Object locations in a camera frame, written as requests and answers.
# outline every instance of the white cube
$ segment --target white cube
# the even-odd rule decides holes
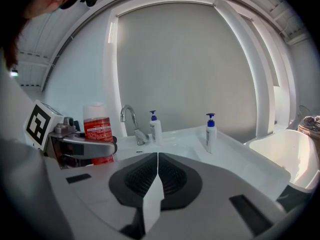
[[[50,105],[40,100],[34,102],[33,111],[25,127],[25,133],[34,145],[45,150],[48,134],[53,132],[57,124],[64,122],[64,116]]]

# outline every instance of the faucet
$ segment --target faucet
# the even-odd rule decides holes
[[[135,138],[136,138],[136,143],[138,144],[138,146],[141,146],[141,145],[145,144],[149,140],[149,135],[143,133],[139,129],[135,111],[132,108],[132,106],[130,106],[130,105],[124,105],[123,108],[121,109],[120,121],[121,122],[125,122],[126,121],[126,112],[127,112],[127,110],[130,111],[131,116],[132,116],[132,120],[133,120],[133,124],[134,124],[134,135],[135,135]]]

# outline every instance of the soap dispenser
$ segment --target soap dispenser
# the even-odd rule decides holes
[[[217,127],[215,126],[215,121],[212,118],[215,114],[208,113],[206,115],[210,117],[206,127],[206,151],[212,154],[217,139]]]
[[[161,122],[155,116],[155,110],[151,110],[152,113],[151,121],[150,121],[150,130],[152,135],[153,142],[161,146],[162,145],[162,129],[161,129]]]

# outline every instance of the ceiling light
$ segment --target ceiling light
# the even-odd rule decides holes
[[[17,76],[18,76],[18,70],[12,69],[11,72],[10,72],[10,75],[11,75],[12,77],[17,77]]]

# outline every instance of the blue pump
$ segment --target blue pump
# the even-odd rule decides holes
[[[215,113],[208,113],[208,114],[206,114],[206,115],[210,117],[210,119],[209,119],[209,121],[208,121],[208,124],[207,124],[208,127],[214,127],[214,126],[215,126],[215,121],[213,120],[212,117],[215,116]]]
[[[150,111],[150,113],[152,113],[151,121],[156,121],[157,120],[157,117],[155,116],[155,112],[156,112],[156,110],[151,110]]]

